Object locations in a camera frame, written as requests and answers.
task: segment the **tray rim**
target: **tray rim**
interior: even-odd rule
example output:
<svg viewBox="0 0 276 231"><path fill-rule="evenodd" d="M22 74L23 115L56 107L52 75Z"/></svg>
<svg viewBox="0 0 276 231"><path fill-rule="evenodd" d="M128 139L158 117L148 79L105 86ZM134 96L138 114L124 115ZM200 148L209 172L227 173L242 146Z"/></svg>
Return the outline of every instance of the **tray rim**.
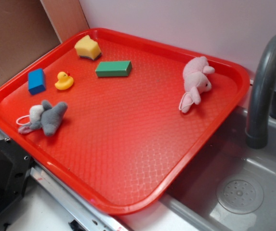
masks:
<svg viewBox="0 0 276 231"><path fill-rule="evenodd" d="M229 114L233 111L233 109L237 106L237 103L243 98L243 96L247 93L250 85L250 78L247 71L241 67L240 65L222 60L216 57L208 56L205 54L201 54L195 51L189 51L182 48L174 47L171 45L163 44L160 42L128 35L125 33L117 32L110 29L105 28L92 28L85 31L81 31L62 43L61 45L54 48L49 53L45 54L41 58L39 58L37 61L35 61L33 64L28 66L26 69L18 73L15 77L13 77L11 80L6 82L4 85L0 87L0 102L2 99L4 99L6 96L10 95L12 91L6 91L9 88L16 90L17 87L21 86L22 84L27 82L26 73L35 70L39 67L46 68L51 63L47 65L42 65L44 59L46 58L54 58L57 59L58 55L62 54L64 51L69 51L72 49L70 44L74 44L79 38L85 36L86 34L93 33L94 35L102 36L102 35L117 35L118 37L122 37L125 39L129 39L129 42L131 40L139 40L139 43L141 43L143 46L153 47L153 49L156 50L156 54L158 55L164 55L164 52L166 51L173 51L173 56L170 56L171 59L174 59L177 57L177 59L180 61L183 61L184 63L188 62L188 58L193 57L199 57L199 56L206 56L210 65L225 65L227 69L230 69L229 71L237 72L240 75L240 79L235 79L238 81L238 91L237 94L234 96L233 100L229 102L229 104L218 114L218 116L212 121L210 126L204 131L203 135L206 137L205 140L197 140L194 145L190 148L190 150L178 161L177 167L173 168L170 173L163 179L163 181L160 182L160 184L155 188L154 191L152 191L147 197L145 197L143 200L138 201L131 205L115 205L111 203L109 200L105 199L103 196L98 194L90 194L91 191L95 192L93 188L88 186L86 183L82 182L78 177L75 177L74 174L71 172L65 172L62 170L60 166L56 166L54 164L46 166L46 164L51 161L51 158L48 158L46 156L42 156L40 158L40 163L52 173L57 178L60 178L61 181L63 181L66 185L68 185L73 190L77 191L84 199L89 201L91 204L93 204L98 209L109 213L113 215L123 215L128 214L132 212L139 211L143 209L144 207L151 204L153 201L158 199L167 189L167 187L171 184L172 180L175 179L178 174L182 171L182 169L189 163L189 161L193 158L193 156L201 149L201 147L205 144L205 142L212 136L212 134L216 131L216 129L225 121L225 119L229 116ZM26 149L30 154L36 153L37 149L35 145L32 145L28 142L23 141L21 138L21 135L17 133L16 129L13 129L12 126L10 126L8 123L3 121L0 118L0 129L4 131L7 135L9 135L12 139L14 139L16 142L19 143L24 149Z"/></svg>

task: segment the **red tray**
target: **red tray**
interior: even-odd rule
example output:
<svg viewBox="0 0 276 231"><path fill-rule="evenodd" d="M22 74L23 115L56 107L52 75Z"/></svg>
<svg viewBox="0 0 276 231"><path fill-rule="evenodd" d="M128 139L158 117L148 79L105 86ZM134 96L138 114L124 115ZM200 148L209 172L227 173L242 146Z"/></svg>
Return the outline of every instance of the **red tray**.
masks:
<svg viewBox="0 0 276 231"><path fill-rule="evenodd" d="M102 56L79 58L74 49L85 35ZM158 199L247 92L249 76L239 65L207 56L216 70L212 90L188 114L178 110L185 64L200 53L107 29L81 32L0 88L0 129L80 196L109 214L128 214ZM102 61L132 63L128 77L98 78ZM43 68L47 90L28 92L28 72ZM68 71L74 85L54 87ZM67 102L53 137L42 130L17 132L16 119L47 99Z"/></svg>

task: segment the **yellow rubber duck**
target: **yellow rubber duck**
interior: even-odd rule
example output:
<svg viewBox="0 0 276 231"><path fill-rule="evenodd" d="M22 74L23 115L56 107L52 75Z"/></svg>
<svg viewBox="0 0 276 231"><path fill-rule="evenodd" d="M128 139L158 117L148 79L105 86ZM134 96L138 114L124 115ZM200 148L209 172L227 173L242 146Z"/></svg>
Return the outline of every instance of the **yellow rubber duck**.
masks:
<svg viewBox="0 0 276 231"><path fill-rule="evenodd" d="M70 77L66 72L61 71L57 74L57 81L55 87L59 90L66 90L74 84L74 78Z"/></svg>

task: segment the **sink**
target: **sink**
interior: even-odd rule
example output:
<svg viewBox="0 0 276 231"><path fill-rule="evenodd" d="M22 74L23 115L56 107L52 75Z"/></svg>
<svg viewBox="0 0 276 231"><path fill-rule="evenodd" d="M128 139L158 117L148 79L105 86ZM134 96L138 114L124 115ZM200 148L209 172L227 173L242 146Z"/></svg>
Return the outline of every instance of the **sink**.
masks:
<svg viewBox="0 0 276 231"><path fill-rule="evenodd" d="M167 190L207 230L276 230L276 120L268 145L252 149L246 116L236 108Z"/></svg>

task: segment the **blue sponge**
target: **blue sponge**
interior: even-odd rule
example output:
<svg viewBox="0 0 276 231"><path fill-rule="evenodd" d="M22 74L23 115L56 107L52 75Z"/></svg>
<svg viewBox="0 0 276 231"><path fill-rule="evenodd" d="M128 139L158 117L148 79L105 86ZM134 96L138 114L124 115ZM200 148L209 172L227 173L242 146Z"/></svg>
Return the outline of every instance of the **blue sponge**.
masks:
<svg viewBox="0 0 276 231"><path fill-rule="evenodd" d="M45 73L43 69L37 69L28 73L28 91L32 94L38 94L46 90Z"/></svg>

